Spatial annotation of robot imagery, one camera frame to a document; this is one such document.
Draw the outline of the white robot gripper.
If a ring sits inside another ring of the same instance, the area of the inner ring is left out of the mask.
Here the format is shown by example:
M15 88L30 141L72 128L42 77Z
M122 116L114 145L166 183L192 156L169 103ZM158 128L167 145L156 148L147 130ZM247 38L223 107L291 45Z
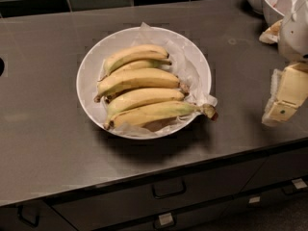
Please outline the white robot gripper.
M291 62L308 62L308 0L296 0L283 20L264 31L262 43L278 43L279 54ZM289 64L271 76L270 99L262 123L276 126L288 121L308 98L308 64Z

